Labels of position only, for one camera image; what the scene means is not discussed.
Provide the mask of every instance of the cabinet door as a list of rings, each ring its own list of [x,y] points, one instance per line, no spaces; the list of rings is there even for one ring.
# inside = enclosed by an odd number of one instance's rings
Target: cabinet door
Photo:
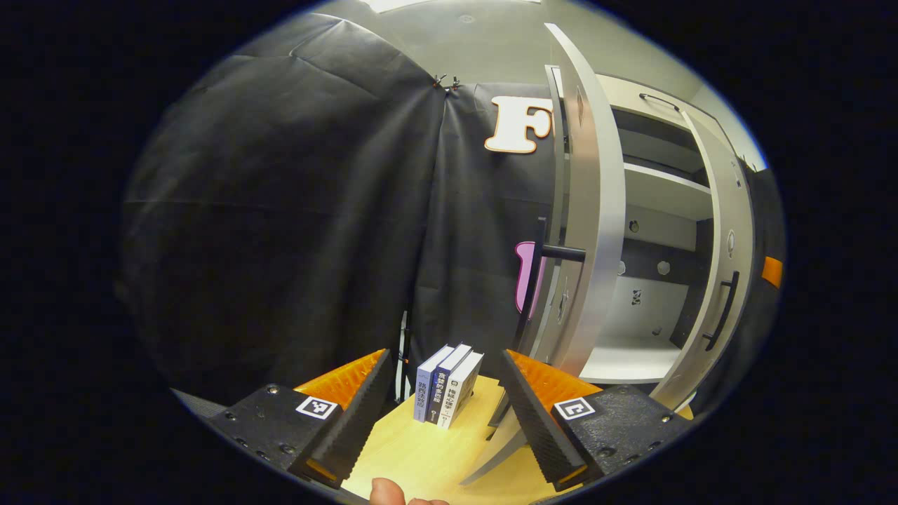
[[[623,155],[611,105],[595,72],[557,26],[546,27],[554,37],[552,54],[559,55],[568,124],[570,196],[564,245],[584,249],[586,259],[561,263],[534,356],[576,377],[593,351],[617,282],[626,207]]]
[[[754,254],[751,202],[733,150],[688,111],[683,118],[708,170],[714,245],[708,286],[695,326],[680,356],[651,394],[670,409],[695,391],[729,343],[742,313]]]

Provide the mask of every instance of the blue book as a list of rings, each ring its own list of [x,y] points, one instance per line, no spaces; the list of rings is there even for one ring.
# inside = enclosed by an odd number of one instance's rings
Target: blue book
[[[430,400],[430,385],[433,384],[434,368],[453,350],[455,347],[445,345],[418,367],[418,379],[415,384],[415,421],[424,422],[427,403]]]
[[[443,393],[445,393],[446,379],[452,374],[462,360],[471,352],[471,346],[461,344],[452,351],[448,358],[444,359],[436,369],[431,379],[430,402],[427,404],[427,422],[436,424],[439,421],[440,411],[443,407]]]

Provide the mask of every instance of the hand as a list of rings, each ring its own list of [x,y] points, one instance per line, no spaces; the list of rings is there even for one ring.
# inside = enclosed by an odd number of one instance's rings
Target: hand
[[[406,505],[402,488],[390,479],[377,477],[371,481],[371,505]],[[408,505],[449,505],[442,500],[421,500],[412,498]]]

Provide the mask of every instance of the wooden table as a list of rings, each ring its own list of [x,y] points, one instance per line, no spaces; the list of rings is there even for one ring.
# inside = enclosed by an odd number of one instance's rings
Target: wooden table
[[[343,488],[367,498],[371,479],[386,477],[402,488],[406,501],[439,499],[450,505],[527,504],[560,494],[546,483],[529,445],[478,481],[458,484],[487,445],[494,430],[487,423],[502,391],[496,379],[477,377],[474,396],[448,430],[415,421],[414,397],[409,398],[374,425]]]

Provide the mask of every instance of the cabinet handle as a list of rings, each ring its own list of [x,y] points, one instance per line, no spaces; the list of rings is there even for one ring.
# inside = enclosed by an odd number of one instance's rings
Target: cabinet handle
[[[729,316],[730,309],[733,308],[733,298],[735,298],[735,290],[739,287],[739,270],[733,271],[733,280],[721,280],[720,284],[723,286],[728,286],[730,288],[730,292],[728,295],[726,295],[724,313],[720,315],[720,321],[718,321],[718,327],[716,330],[714,330],[714,334],[711,335],[709,333],[705,333],[701,335],[702,337],[708,339],[708,347],[706,347],[705,350],[714,349],[714,344],[718,343],[720,333],[723,332],[726,318]]]
[[[653,94],[640,93],[640,94],[639,94],[639,98],[641,98],[641,99],[643,99],[643,100],[645,100],[646,98],[654,98],[655,100],[658,100],[659,102],[664,102],[664,103],[670,105],[671,107],[673,107],[673,109],[674,109],[675,111],[677,111],[677,112],[680,111],[680,108],[677,107],[676,104],[670,103],[670,102],[668,102],[667,100],[665,100],[665,99],[663,99],[663,98],[658,98],[658,97],[654,96]]]

